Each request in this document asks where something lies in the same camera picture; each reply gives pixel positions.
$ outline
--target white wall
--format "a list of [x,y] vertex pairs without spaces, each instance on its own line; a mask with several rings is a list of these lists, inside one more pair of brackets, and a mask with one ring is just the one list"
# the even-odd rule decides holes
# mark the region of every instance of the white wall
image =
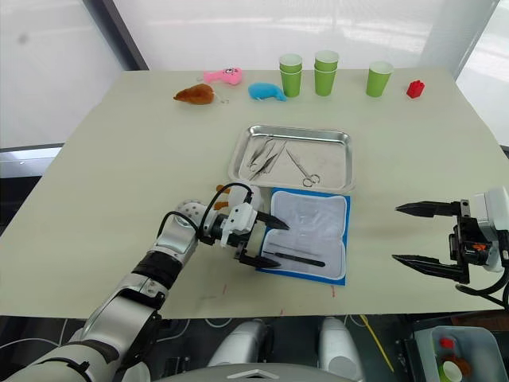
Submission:
[[385,59],[457,75],[497,0],[115,0],[152,69],[276,68],[335,49],[344,68]]
[[509,146],[509,0],[497,6],[457,84],[499,143]]
[[65,142],[121,71],[80,0],[2,0],[0,147]]

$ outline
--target white plastic bin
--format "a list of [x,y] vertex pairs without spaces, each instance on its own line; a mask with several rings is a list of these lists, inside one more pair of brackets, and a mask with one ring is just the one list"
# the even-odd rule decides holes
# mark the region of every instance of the white plastic bin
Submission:
[[415,332],[427,382],[440,382],[440,359],[450,353],[439,344],[443,337],[453,338],[454,353],[472,366],[472,375],[462,382],[509,382],[493,334],[485,328],[470,326],[436,326]]

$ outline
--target white table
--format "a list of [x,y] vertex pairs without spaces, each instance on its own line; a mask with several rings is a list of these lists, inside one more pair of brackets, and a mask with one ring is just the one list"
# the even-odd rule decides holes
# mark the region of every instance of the white table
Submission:
[[[126,72],[65,144],[0,238],[0,313],[86,318],[153,243],[165,212],[189,198],[209,201],[227,182],[241,131],[256,123],[342,130],[352,136],[347,286],[257,272],[232,249],[201,244],[162,308],[167,318],[384,314],[497,306],[421,275],[391,258],[447,262],[454,219],[394,211],[410,201],[453,201],[507,183],[509,161],[490,130],[439,68],[398,69],[383,97],[364,94],[366,71],[340,70],[328,98],[305,72],[301,96],[249,99],[256,81],[217,84],[228,105],[193,106],[173,95],[196,72]],[[420,79],[421,98],[405,95]],[[259,241],[251,243],[257,247]],[[471,267],[474,287],[498,275]]]

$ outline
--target blue plush toy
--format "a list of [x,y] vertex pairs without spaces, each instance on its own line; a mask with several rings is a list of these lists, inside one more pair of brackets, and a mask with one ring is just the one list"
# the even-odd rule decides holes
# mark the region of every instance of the blue plush toy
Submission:
[[266,84],[264,82],[257,82],[256,84],[249,85],[247,89],[251,98],[265,99],[269,97],[276,97],[280,101],[286,101],[286,96],[279,86],[274,84]]

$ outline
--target white cloth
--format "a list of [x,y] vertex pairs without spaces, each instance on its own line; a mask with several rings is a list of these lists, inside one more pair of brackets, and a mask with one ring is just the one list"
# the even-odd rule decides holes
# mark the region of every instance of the white cloth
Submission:
[[[263,242],[262,255],[278,261],[278,271],[342,279],[346,272],[343,234],[347,202],[344,197],[319,197],[277,191],[270,213],[289,225],[288,231],[273,229]],[[317,267],[264,253],[281,252],[325,263]]]

